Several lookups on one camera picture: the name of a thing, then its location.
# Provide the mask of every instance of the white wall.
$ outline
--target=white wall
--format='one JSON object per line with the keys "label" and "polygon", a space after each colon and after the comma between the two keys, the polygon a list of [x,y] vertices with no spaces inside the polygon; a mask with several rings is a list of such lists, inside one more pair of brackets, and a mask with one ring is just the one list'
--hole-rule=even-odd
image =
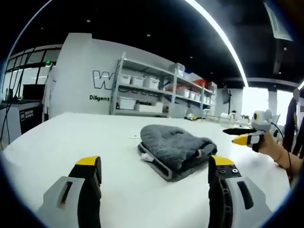
{"label": "white wall", "polygon": [[272,115],[276,115],[277,111],[277,93],[268,91],[268,104],[269,104],[269,109],[272,112]]}
{"label": "white wall", "polygon": [[[242,102],[243,102],[243,89],[229,89],[231,90],[231,108],[230,111],[236,110],[239,115],[242,115]],[[217,100],[216,100],[216,115],[220,116],[221,113],[228,112],[228,104],[222,102],[222,89],[218,89]],[[268,91],[268,108],[271,110],[273,115],[277,114],[277,92]]]}
{"label": "white wall", "polygon": [[[230,112],[236,110],[237,116],[240,116],[242,113],[243,89],[229,90],[231,91]],[[220,116],[222,113],[228,113],[228,104],[223,104],[222,89],[218,89],[215,115]]]}
{"label": "white wall", "polygon": [[[92,39],[91,34],[70,33],[60,51],[54,75],[56,84],[50,101],[49,116],[64,112],[109,114],[111,90],[117,60],[123,52],[127,58],[167,69],[173,62],[123,44]],[[191,79],[201,79],[191,74]],[[104,97],[104,100],[90,100],[90,95]],[[120,93],[127,97],[141,96],[151,101],[153,96],[142,96],[141,92]]]}

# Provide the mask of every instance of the folded gray cloth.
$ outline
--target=folded gray cloth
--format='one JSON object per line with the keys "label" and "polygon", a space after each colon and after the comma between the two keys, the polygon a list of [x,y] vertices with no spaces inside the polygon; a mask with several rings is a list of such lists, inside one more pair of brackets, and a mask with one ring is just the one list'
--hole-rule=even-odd
{"label": "folded gray cloth", "polygon": [[217,152],[212,140],[195,137],[179,127],[148,125],[142,128],[141,139],[140,153],[153,158],[148,163],[166,180],[189,176]]}

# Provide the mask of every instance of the white plastic bin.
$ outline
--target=white plastic bin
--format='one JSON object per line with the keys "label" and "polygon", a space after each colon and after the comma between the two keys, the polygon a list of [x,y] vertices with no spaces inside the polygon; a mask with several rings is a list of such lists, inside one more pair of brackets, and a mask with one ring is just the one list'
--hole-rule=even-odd
{"label": "white plastic bin", "polygon": [[185,87],[181,87],[181,88],[178,88],[177,90],[176,90],[176,93],[178,94],[178,95],[181,95],[181,96],[183,96],[183,97],[189,97],[189,94],[190,94],[190,90],[188,90],[188,89],[186,89]]}
{"label": "white plastic bin", "polygon": [[143,105],[143,104],[136,104],[135,110],[139,112],[146,112],[146,113],[162,113],[163,103],[156,102],[152,105]]}
{"label": "white plastic bin", "polygon": [[171,66],[169,66],[169,71],[176,74],[177,77],[184,77],[185,66],[180,63],[174,63]]}
{"label": "white plastic bin", "polygon": [[132,77],[131,75],[121,74],[120,75],[120,83],[121,84],[130,84],[131,77]]}
{"label": "white plastic bin", "polygon": [[146,77],[143,81],[143,86],[150,89],[158,89],[159,79]]}
{"label": "white plastic bin", "polygon": [[131,84],[134,86],[142,87],[143,86],[143,77],[132,76]]}
{"label": "white plastic bin", "polygon": [[185,80],[190,81],[190,74],[187,74],[184,72],[184,77]]}
{"label": "white plastic bin", "polygon": [[117,98],[119,109],[134,110],[135,100],[128,97],[119,96]]}
{"label": "white plastic bin", "polygon": [[199,94],[199,93],[195,94],[195,100],[196,101],[200,101],[200,97],[201,97],[201,94]]}
{"label": "white plastic bin", "polygon": [[195,92],[190,91],[189,98],[192,99],[192,100],[194,100],[195,99]]}

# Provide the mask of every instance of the monitor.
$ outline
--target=monitor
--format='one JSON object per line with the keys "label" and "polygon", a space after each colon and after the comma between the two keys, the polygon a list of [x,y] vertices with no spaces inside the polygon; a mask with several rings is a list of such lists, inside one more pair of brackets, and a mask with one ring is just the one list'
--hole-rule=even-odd
{"label": "monitor", "polygon": [[223,99],[223,104],[227,104],[229,103],[230,101],[230,92],[228,91],[227,89],[227,86],[225,86],[223,89],[222,89],[222,99]]}
{"label": "monitor", "polygon": [[28,84],[23,85],[22,99],[23,100],[42,100],[44,95],[45,85]]}

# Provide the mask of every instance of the white table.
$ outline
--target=white table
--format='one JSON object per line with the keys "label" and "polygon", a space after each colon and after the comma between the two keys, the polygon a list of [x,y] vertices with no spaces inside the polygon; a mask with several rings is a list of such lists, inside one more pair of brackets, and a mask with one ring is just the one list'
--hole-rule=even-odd
{"label": "white table", "polygon": [[219,156],[233,160],[266,194],[271,210],[289,191],[285,170],[250,148],[234,145],[217,123],[184,119],[63,114],[30,130],[4,151],[4,162],[21,199],[36,211],[45,191],[67,176],[76,161],[102,160],[100,218],[103,228],[201,228],[209,222],[208,169],[175,183],[140,160],[140,130],[148,124],[179,126],[208,137]]}

